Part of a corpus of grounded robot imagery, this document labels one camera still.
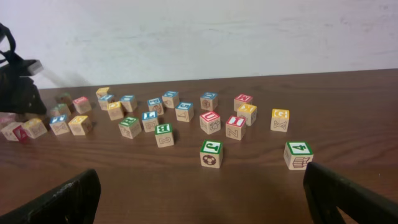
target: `alphabet block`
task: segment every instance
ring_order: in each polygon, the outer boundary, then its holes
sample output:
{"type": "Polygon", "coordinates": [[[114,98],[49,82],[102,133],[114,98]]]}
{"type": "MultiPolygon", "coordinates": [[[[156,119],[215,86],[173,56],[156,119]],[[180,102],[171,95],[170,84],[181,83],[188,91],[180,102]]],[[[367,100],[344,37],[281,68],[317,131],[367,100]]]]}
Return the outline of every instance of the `alphabet block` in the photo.
{"type": "Polygon", "coordinates": [[[175,108],[175,115],[177,116],[177,121],[190,122],[193,118],[193,103],[181,102],[175,108]]]}
{"type": "Polygon", "coordinates": [[[223,160],[223,143],[205,140],[200,150],[200,163],[204,167],[220,168],[223,160]]]}
{"type": "Polygon", "coordinates": [[[120,101],[108,104],[108,113],[111,121],[124,118],[124,112],[120,101]]]}
{"type": "Polygon", "coordinates": [[[221,117],[214,111],[200,115],[200,128],[207,134],[213,134],[221,130],[221,117]]]}
{"type": "Polygon", "coordinates": [[[76,116],[69,122],[69,128],[73,135],[86,135],[93,129],[93,125],[88,116],[76,116]]]}
{"type": "Polygon", "coordinates": [[[15,114],[8,114],[0,118],[0,130],[5,128],[8,124],[15,122],[16,115],[15,114]]]}
{"type": "Polygon", "coordinates": [[[66,105],[72,105],[72,97],[69,93],[62,93],[55,97],[57,103],[65,103],[66,105]]]}
{"type": "Polygon", "coordinates": [[[157,112],[151,111],[142,113],[142,125],[144,126],[145,132],[155,131],[155,127],[159,125],[157,112]]]}
{"type": "Polygon", "coordinates": [[[68,116],[70,116],[70,110],[68,108],[68,105],[66,103],[60,103],[57,106],[55,106],[54,108],[51,109],[50,114],[52,116],[60,116],[63,114],[66,114],[68,116]]]}
{"type": "Polygon", "coordinates": [[[56,116],[50,120],[50,127],[55,135],[65,134],[70,132],[67,122],[68,116],[66,114],[56,116]]]}
{"type": "Polygon", "coordinates": [[[137,108],[137,99],[134,95],[126,95],[120,98],[122,107],[127,112],[133,112],[137,108]]]}
{"type": "Polygon", "coordinates": [[[290,170],[305,170],[313,159],[313,152],[305,141],[288,141],[285,145],[284,159],[290,170]]]}
{"type": "Polygon", "coordinates": [[[108,105],[114,102],[114,95],[104,95],[98,100],[101,110],[108,110],[108,105]]]}
{"type": "Polygon", "coordinates": [[[25,129],[26,134],[32,139],[47,133],[47,128],[45,128],[42,120],[38,118],[33,118],[26,121],[22,127],[25,129]]]}
{"type": "Polygon", "coordinates": [[[225,124],[225,135],[229,138],[242,140],[246,133],[246,118],[231,116],[225,124]]]}
{"type": "Polygon", "coordinates": [[[271,130],[287,132],[289,126],[290,111],[272,109],[271,130]]]}
{"type": "Polygon", "coordinates": [[[157,115],[164,114],[163,103],[160,97],[148,100],[149,111],[156,111],[157,115]]]}
{"type": "Polygon", "coordinates": [[[103,97],[104,95],[110,95],[110,88],[109,87],[102,87],[99,88],[96,92],[98,99],[103,97]]]}
{"type": "Polygon", "coordinates": [[[167,108],[175,108],[180,103],[180,97],[176,91],[167,91],[163,94],[162,100],[167,108]]]}
{"type": "Polygon", "coordinates": [[[246,125],[251,126],[257,119],[257,106],[242,104],[238,108],[238,117],[246,118],[246,125]]]}
{"type": "Polygon", "coordinates": [[[205,93],[200,97],[200,108],[213,111],[218,105],[217,93],[205,93]]]}
{"type": "Polygon", "coordinates": [[[238,108],[244,103],[252,105],[253,104],[253,97],[252,96],[247,96],[245,94],[240,94],[239,96],[235,97],[235,99],[234,99],[234,110],[237,111],[238,108]]]}
{"type": "Polygon", "coordinates": [[[8,141],[24,141],[29,137],[22,125],[23,123],[21,122],[11,122],[2,128],[1,132],[8,141]]]}
{"type": "Polygon", "coordinates": [[[173,129],[171,124],[160,124],[155,127],[157,147],[174,145],[173,129]]]}
{"type": "Polygon", "coordinates": [[[132,117],[127,117],[122,120],[119,123],[119,129],[122,133],[122,136],[131,139],[134,139],[142,131],[138,118],[132,117]]]}
{"type": "Polygon", "coordinates": [[[90,101],[84,96],[73,100],[73,104],[75,105],[76,111],[80,114],[91,111],[90,101]]]}

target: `brown tabletop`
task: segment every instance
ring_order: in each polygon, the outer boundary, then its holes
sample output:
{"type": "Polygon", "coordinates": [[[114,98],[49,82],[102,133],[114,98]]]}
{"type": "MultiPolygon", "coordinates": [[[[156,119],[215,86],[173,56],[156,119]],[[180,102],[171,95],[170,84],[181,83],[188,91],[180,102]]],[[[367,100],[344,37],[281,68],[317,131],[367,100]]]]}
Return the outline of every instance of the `brown tabletop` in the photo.
{"type": "Polygon", "coordinates": [[[88,168],[101,181],[95,223],[310,223],[304,171],[288,170],[286,141],[307,141],[314,161],[398,202],[398,70],[225,78],[113,85],[116,97],[134,94],[138,117],[147,100],[167,90],[192,102],[189,123],[167,109],[175,145],[158,148],[154,133],[121,136],[117,121],[98,106],[98,86],[40,90],[47,108],[69,92],[95,104],[87,136],[52,131],[26,144],[0,138],[0,214],[36,198],[88,168]],[[200,129],[200,96],[218,93],[221,131],[200,129]],[[258,116],[242,141],[226,138],[225,121],[240,93],[254,97],[258,116]],[[273,108],[290,110],[287,133],[270,130],[273,108]],[[220,169],[202,167],[205,139],[224,143],[220,169]]]}

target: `white wall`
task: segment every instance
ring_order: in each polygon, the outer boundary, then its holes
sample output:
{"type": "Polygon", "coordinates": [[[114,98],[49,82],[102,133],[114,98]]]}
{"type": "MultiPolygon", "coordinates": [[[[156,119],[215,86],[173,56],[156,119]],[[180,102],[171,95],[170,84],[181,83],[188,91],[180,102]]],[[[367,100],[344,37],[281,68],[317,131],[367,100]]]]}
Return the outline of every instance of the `white wall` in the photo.
{"type": "Polygon", "coordinates": [[[39,88],[397,68],[393,0],[0,0],[39,88]]]}

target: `yellow top face of block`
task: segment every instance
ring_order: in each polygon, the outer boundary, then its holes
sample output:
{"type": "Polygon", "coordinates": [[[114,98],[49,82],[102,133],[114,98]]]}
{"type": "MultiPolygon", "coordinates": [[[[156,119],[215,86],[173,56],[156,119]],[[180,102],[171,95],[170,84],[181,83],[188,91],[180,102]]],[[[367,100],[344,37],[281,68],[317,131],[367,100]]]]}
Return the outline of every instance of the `yellow top face of block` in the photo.
{"type": "Polygon", "coordinates": [[[289,119],[290,111],[282,110],[282,109],[272,109],[272,117],[273,118],[289,119]]]}
{"type": "Polygon", "coordinates": [[[109,90],[109,87],[103,87],[103,88],[99,88],[96,93],[107,93],[108,90],[109,90]]]}
{"type": "Polygon", "coordinates": [[[87,119],[88,116],[84,115],[84,116],[76,116],[75,118],[73,118],[69,124],[81,124],[85,119],[87,119]]]}
{"type": "Polygon", "coordinates": [[[121,107],[120,101],[108,104],[108,110],[116,109],[121,107]]]}
{"type": "Polygon", "coordinates": [[[30,119],[30,120],[26,121],[26,122],[22,125],[22,127],[23,127],[24,129],[27,129],[27,128],[30,128],[30,127],[32,127],[33,125],[36,125],[36,124],[38,124],[38,123],[40,123],[40,122],[42,122],[41,119],[39,119],[39,118],[33,118],[33,119],[30,119]]]}
{"type": "Polygon", "coordinates": [[[248,104],[244,103],[238,108],[238,111],[251,114],[251,113],[255,112],[256,109],[257,109],[257,106],[248,105],[248,104]]]}

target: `wooden block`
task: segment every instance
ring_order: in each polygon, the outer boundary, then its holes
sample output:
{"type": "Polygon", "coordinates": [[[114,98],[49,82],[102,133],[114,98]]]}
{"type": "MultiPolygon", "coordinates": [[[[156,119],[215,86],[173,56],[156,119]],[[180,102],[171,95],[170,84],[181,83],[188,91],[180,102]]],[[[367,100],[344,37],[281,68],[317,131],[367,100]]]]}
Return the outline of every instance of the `wooden block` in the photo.
{"type": "Polygon", "coordinates": [[[145,132],[155,131],[155,127],[159,125],[157,112],[151,111],[142,113],[142,125],[144,126],[145,132]]]}
{"type": "Polygon", "coordinates": [[[108,110],[108,105],[114,102],[114,95],[104,95],[98,100],[101,110],[108,110]]]}
{"type": "Polygon", "coordinates": [[[164,114],[163,103],[160,97],[148,100],[149,111],[156,111],[157,115],[164,114]]]}
{"type": "Polygon", "coordinates": [[[24,141],[29,137],[22,125],[21,122],[11,122],[1,132],[8,141],[24,141]]]}
{"type": "Polygon", "coordinates": [[[123,109],[127,112],[133,112],[137,108],[137,99],[134,95],[126,95],[120,98],[123,109]]]}
{"type": "Polygon", "coordinates": [[[214,111],[200,115],[200,128],[207,134],[213,134],[221,130],[221,117],[214,111]]]}
{"type": "Polygon", "coordinates": [[[66,114],[68,116],[71,115],[69,107],[66,103],[60,103],[57,106],[55,106],[54,108],[51,109],[50,114],[52,116],[60,116],[63,114],[66,114]]]}
{"type": "Polygon", "coordinates": [[[100,99],[104,95],[110,95],[110,88],[109,87],[102,87],[99,88],[96,92],[97,98],[100,99]]]}
{"type": "Polygon", "coordinates": [[[244,103],[252,105],[253,104],[253,97],[252,96],[247,96],[245,94],[240,94],[239,96],[235,97],[235,99],[234,99],[234,110],[237,111],[238,108],[244,103]]]}
{"type": "Polygon", "coordinates": [[[84,96],[73,100],[73,104],[75,105],[76,111],[80,114],[91,111],[90,101],[84,96]]]}
{"type": "Polygon", "coordinates": [[[180,103],[180,97],[176,91],[167,91],[163,94],[162,100],[167,108],[175,108],[180,103]]]}
{"type": "Polygon", "coordinates": [[[177,121],[190,122],[193,118],[193,103],[181,102],[175,108],[175,115],[177,116],[177,121]]]}
{"type": "Polygon", "coordinates": [[[24,128],[26,134],[32,139],[47,133],[47,128],[45,128],[42,120],[38,118],[33,118],[26,121],[22,127],[24,128]]]}
{"type": "Polygon", "coordinates": [[[119,123],[119,129],[124,137],[131,139],[134,139],[142,131],[138,118],[132,117],[122,120],[119,123]]]}
{"type": "Polygon", "coordinates": [[[290,170],[305,170],[313,159],[313,152],[305,141],[288,141],[285,145],[284,159],[290,170]]]}
{"type": "Polygon", "coordinates": [[[289,127],[290,111],[272,109],[271,130],[287,132],[289,127]]]}
{"type": "Polygon", "coordinates": [[[72,97],[69,93],[62,93],[55,97],[57,103],[65,103],[66,105],[72,105],[72,97]]]}
{"type": "Polygon", "coordinates": [[[76,116],[69,122],[69,128],[73,135],[86,135],[93,129],[93,125],[88,116],[76,116]]]}
{"type": "Polygon", "coordinates": [[[124,112],[120,101],[108,104],[108,113],[111,121],[124,118],[124,112]]]}
{"type": "Polygon", "coordinates": [[[213,111],[218,105],[217,93],[205,93],[200,97],[200,108],[213,111]]]}
{"type": "Polygon", "coordinates": [[[223,160],[223,143],[205,140],[200,150],[200,163],[204,167],[220,168],[223,160]]]}
{"type": "Polygon", "coordinates": [[[257,119],[257,106],[242,104],[238,108],[238,117],[246,118],[246,125],[251,126],[257,119]]]}
{"type": "Polygon", "coordinates": [[[242,140],[246,133],[246,118],[231,116],[225,124],[225,135],[229,138],[242,140]]]}
{"type": "Polygon", "coordinates": [[[67,122],[68,116],[66,114],[56,116],[50,120],[50,127],[55,135],[65,134],[70,132],[67,122]]]}
{"type": "Polygon", "coordinates": [[[160,124],[155,127],[157,147],[174,145],[173,129],[171,124],[160,124]]]}
{"type": "Polygon", "coordinates": [[[5,128],[8,124],[15,122],[15,120],[16,120],[15,114],[8,114],[7,116],[0,118],[0,130],[5,128]]]}

